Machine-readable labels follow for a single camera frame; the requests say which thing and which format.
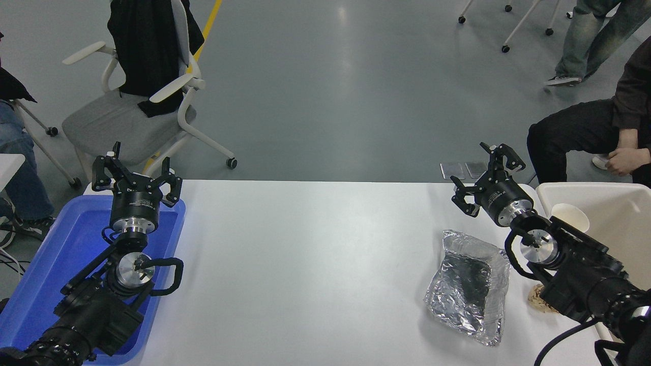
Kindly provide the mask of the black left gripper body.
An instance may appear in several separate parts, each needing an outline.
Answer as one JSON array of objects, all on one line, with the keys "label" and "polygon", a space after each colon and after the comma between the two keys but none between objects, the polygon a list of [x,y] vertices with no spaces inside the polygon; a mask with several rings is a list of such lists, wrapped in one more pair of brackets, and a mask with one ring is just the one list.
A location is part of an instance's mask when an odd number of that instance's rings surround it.
[{"label": "black left gripper body", "polygon": [[160,217],[160,202],[163,195],[158,186],[151,184],[150,178],[136,176],[136,186],[126,178],[116,179],[112,192],[111,220],[132,217],[158,220]]}]

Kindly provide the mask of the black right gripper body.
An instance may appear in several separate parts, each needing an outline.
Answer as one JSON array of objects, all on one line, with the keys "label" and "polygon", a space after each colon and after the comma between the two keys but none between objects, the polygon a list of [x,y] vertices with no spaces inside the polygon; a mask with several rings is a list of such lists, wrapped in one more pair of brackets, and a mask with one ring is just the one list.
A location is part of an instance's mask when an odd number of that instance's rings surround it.
[{"label": "black right gripper body", "polygon": [[486,171],[476,185],[483,190],[475,195],[475,203],[491,218],[498,218],[512,202],[527,201],[527,194],[513,180],[511,174],[504,170]]}]

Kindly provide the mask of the person's hand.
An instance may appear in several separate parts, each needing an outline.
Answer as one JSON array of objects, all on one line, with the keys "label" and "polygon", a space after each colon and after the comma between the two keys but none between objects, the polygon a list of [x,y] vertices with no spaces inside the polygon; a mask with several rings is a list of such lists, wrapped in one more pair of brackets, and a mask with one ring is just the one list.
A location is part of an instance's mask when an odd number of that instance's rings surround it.
[{"label": "person's hand", "polygon": [[608,155],[605,167],[611,174],[625,176],[649,163],[648,148],[617,148]]}]

